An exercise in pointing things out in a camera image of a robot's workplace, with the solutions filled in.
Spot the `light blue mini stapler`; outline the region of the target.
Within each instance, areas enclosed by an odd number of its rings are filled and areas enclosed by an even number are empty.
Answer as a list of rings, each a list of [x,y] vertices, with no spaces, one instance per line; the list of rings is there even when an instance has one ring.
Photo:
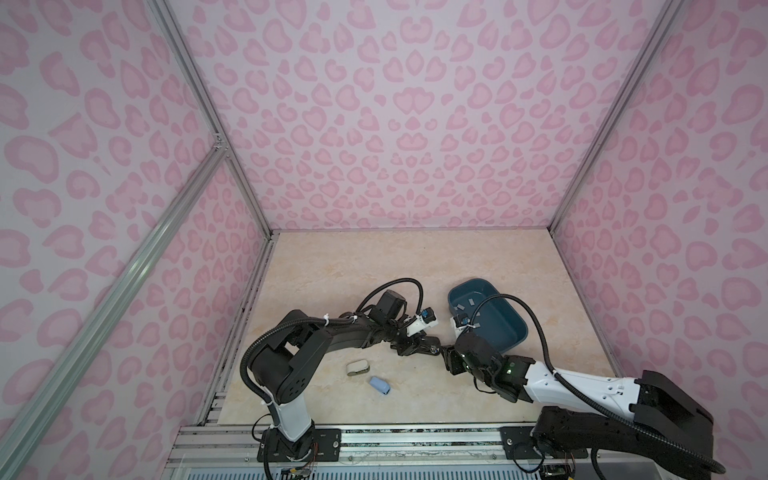
[[[388,395],[391,392],[391,385],[386,380],[383,380],[379,377],[372,376],[369,379],[369,384],[382,395]]]

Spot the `black long stapler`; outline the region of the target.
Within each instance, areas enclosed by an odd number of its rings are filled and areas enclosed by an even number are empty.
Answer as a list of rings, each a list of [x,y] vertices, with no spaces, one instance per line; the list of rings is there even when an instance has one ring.
[[[434,336],[425,336],[420,339],[419,352],[425,355],[439,356],[442,354],[441,341]]]

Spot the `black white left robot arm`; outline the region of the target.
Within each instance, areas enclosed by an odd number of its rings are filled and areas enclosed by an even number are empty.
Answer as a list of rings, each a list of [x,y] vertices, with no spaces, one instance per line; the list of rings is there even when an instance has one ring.
[[[433,309],[392,289],[378,290],[358,308],[339,317],[311,317],[290,311],[277,326],[249,345],[240,361],[243,384],[268,409],[272,427],[288,444],[298,444],[314,429],[303,394],[326,354],[387,343],[399,356],[440,353],[440,341],[425,333],[438,323]]]

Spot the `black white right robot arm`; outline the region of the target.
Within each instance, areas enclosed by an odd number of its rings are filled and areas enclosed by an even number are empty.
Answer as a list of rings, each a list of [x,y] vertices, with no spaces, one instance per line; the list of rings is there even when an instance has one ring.
[[[511,403],[542,409],[532,439],[557,450],[629,453],[683,479],[723,475],[714,457],[714,418],[665,375],[601,377],[518,355],[503,355],[465,331],[441,350],[453,375],[468,373]]]

